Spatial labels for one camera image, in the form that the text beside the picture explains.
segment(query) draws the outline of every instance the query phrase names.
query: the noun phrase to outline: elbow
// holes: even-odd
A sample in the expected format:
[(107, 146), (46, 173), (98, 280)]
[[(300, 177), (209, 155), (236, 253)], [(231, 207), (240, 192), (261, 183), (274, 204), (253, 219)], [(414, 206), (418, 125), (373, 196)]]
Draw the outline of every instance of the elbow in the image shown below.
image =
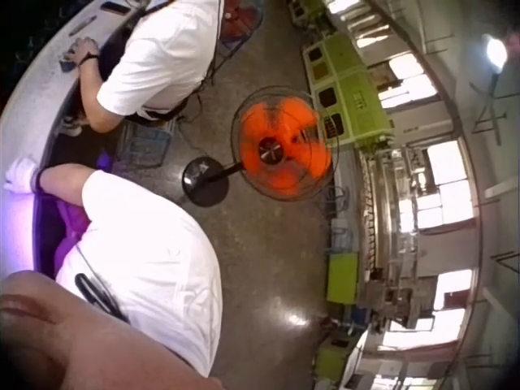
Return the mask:
[(88, 117), (90, 127), (101, 134), (111, 132), (123, 120), (122, 116), (116, 115), (92, 115)]
[(116, 125), (112, 125), (110, 123), (107, 123), (106, 121), (102, 120), (93, 120), (89, 121), (90, 127), (95, 131), (99, 132), (101, 134), (105, 134), (107, 132), (111, 132), (117, 127)]

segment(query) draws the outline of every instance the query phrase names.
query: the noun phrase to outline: white t-shirt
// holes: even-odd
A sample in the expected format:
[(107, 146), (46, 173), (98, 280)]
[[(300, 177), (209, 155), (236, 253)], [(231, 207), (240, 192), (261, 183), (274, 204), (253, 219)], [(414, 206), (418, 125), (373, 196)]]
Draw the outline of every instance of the white t-shirt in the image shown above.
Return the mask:
[(134, 328), (207, 376), (220, 338), (222, 289), (201, 227), (174, 203), (103, 171), (88, 178), (83, 203), (92, 223), (56, 281), (84, 299), (74, 279), (84, 273), (99, 284), (90, 265)]
[(117, 115), (165, 113), (200, 85), (215, 53), (223, 0), (175, 0), (139, 21), (97, 101)]

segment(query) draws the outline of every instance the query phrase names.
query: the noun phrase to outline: white workbench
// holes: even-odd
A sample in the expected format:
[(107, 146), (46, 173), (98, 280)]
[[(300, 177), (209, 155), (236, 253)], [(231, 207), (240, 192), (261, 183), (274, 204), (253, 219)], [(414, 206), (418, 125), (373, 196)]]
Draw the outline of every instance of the white workbench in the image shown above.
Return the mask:
[[(111, 0), (128, 6), (124, 0)], [(19, 157), (32, 156), (45, 164), (55, 138), (55, 128), (63, 116), (77, 83), (77, 71), (63, 73), (62, 52), (77, 37), (91, 37), (100, 46), (137, 12), (125, 16), (100, 10), (105, 0), (94, 0), (74, 16), (41, 50), (17, 84), (0, 117), (0, 179)], [(69, 32), (88, 18), (97, 18), (74, 37)], [(35, 221), (37, 203), (33, 195), (13, 195), (0, 189), (0, 279), (12, 272), (35, 268)]]

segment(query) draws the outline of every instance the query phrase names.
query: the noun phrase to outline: purple cloth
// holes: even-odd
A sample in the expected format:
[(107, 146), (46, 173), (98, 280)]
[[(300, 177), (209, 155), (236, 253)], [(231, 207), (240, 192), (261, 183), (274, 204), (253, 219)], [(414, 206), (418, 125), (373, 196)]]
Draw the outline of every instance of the purple cloth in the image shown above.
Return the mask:
[(65, 223), (66, 235), (54, 253), (54, 277), (63, 265), (65, 256), (80, 242), (81, 237), (90, 225), (90, 220), (83, 207), (71, 205), (65, 201), (57, 201), (58, 211)]

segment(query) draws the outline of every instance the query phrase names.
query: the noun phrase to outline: ceiling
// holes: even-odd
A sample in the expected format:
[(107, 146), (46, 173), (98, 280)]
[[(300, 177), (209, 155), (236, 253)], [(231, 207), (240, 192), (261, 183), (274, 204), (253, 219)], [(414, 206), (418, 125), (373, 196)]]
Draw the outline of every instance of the ceiling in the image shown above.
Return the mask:
[[(379, 0), (377, 3), (389, 10), (417, 46), (425, 50), (423, 53), (430, 61), (441, 64), (437, 69), (444, 74), (437, 76), (457, 104), (479, 185), (480, 201), (486, 201), (483, 195), (485, 189), (510, 178), (518, 178), (520, 97), (512, 96), (493, 103), (496, 116), (501, 118), (498, 120), (501, 138), (498, 145), (492, 130), (473, 134), (475, 130), (491, 128), (492, 125), (489, 122), (475, 125), (485, 104), (483, 96), (475, 92), (470, 83), (483, 91), (488, 90), (493, 72), (486, 57), (483, 34), (502, 37), (515, 20), (519, 23), (520, 11), (515, 10), (515, 1)], [(516, 93), (520, 93), (518, 59), (506, 65), (494, 94)], [(483, 119), (489, 118), (487, 110)], [(483, 216), (483, 264), (486, 270), (494, 274), (487, 277), (481, 287), (495, 291), (500, 296), (498, 301), (504, 305), (509, 303), (515, 306), (519, 291), (518, 275), (496, 266), (490, 256), (518, 251), (518, 188), (497, 199), (500, 200), (479, 210)], [(508, 351), (514, 348), (518, 330), (516, 323), (496, 306), (490, 305), (488, 309), (489, 315), (486, 315), (487, 311), (482, 311), (482, 315), (474, 317), (475, 326), (479, 325), (477, 351), (492, 353), (494, 363), (497, 363), (497, 360), (503, 361)], [(498, 370), (471, 372), (473, 389), (486, 388), (497, 373)]]

